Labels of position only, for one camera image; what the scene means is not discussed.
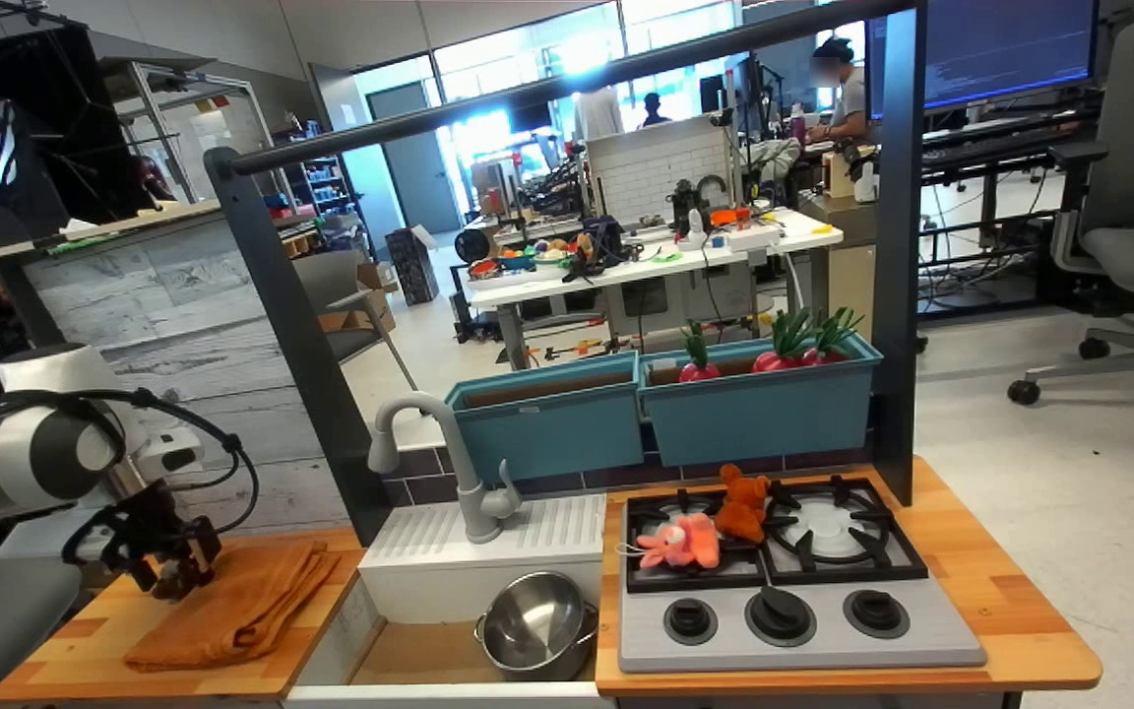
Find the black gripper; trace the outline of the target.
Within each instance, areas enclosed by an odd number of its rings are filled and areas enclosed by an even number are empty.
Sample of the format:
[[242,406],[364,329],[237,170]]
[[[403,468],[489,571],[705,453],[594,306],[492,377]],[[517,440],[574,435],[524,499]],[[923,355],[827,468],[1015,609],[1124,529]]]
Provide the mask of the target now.
[[209,515],[187,520],[167,483],[109,508],[105,565],[153,600],[187,600],[217,577],[221,537]]

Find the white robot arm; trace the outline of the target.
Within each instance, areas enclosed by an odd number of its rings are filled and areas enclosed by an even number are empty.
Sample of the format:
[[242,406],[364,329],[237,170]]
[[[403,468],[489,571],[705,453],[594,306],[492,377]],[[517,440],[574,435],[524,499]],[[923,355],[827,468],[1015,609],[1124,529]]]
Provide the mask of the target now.
[[132,406],[175,401],[125,390],[15,390],[0,398],[0,520],[91,508],[61,545],[63,565],[125,571],[153,600],[187,600],[217,577],[221,531],[187,515],[175,474],[202,460],[202,439],[179,424],[137,435]]

